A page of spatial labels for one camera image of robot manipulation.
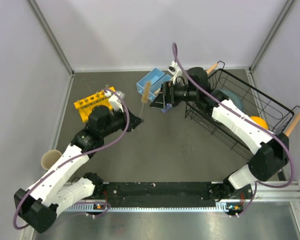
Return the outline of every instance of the white cup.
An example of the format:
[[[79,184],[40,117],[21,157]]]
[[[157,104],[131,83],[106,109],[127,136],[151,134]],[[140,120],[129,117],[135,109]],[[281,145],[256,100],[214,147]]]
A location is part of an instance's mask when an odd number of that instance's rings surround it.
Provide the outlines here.
[[[62,156],[62,153],[56,149],[47,151],[41,158],[41,166],[49,170]]]

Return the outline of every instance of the white panel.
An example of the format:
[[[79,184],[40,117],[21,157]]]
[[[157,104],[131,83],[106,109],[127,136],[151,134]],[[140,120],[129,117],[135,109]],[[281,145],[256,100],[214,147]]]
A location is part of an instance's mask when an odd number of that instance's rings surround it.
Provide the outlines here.
[[[36,0],[73,69],[250,66],[284,0]]]
[[[300,105],[300,0],[279,29],[255,71],[262,91],[293,108]],[[300,183],[300,122],[290,136],[296,180]]]
[[[0,1],[0,240],[14,240],[14,194],[42,174],[69,75],[25,0]]]

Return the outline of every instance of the gray floor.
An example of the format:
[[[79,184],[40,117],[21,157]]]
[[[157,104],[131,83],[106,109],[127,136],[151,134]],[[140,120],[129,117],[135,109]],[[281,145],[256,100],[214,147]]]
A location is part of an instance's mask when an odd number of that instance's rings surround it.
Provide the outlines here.
[[[248,81],[245,70],[231,73]],[[65,111],[57,149],[63,152],[82,123],[74,102],[100,91],[106,85],[125,93],[130,111],[140,115],[141,95],[136,82],[147,72],[76,73]],[[190,118],[185,105],[163,113],[145,105],[144,122],[111,148],[98,152],[73,177],[98,173],[106,182],[222,181],[247,161]],[[105,139],[110,143],[121,132]]]

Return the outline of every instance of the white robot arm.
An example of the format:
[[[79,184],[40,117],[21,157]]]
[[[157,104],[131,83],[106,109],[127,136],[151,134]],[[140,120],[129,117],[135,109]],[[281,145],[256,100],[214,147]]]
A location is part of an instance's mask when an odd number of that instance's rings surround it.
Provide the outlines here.
[[[64,187],[64,184],[95,154],[89,154],[89,151],[102,147],[106,136],[126,127],[127,118],[121,102],[114,95],[108,97],[113,112],[105,105],[96,106],[89,115],[85,128],[74,136],[62,157],[27,190],[20,188],[14,194],[16,207],[26,198],[18,212],[19,217],[39,233],[46,231],[65,209],[96,192],[99,194],[102,190],[103,181],[94,173],[85,174],[71,186]],[[130,111],[127,114],[129,114],[127,132],[130,132],[143,120]],[[38,185],[45,177],[47,178],[42,184]]]

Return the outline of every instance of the black wire basket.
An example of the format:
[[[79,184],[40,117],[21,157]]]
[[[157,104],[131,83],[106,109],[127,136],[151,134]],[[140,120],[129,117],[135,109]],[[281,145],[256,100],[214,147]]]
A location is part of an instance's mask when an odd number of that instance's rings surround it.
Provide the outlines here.
[[[299,106],[289,109],[223,68],[216,70],[208,80],[212,90],[222,89],[231,92],[237,100],[241,101],[246,115],[262,118],[266,121],[268,129],[275,134],[283,132],[294,117],[295,110],[300,109]],[[253,154],[241,139],[223,124],[214,121],[212,117],[202,112],[195,102],[186,102],[184,117],[190,117],[191,120],[199,123],[211,132],[211,135],[219,138],[243,158],[249,160],[252,157]]]

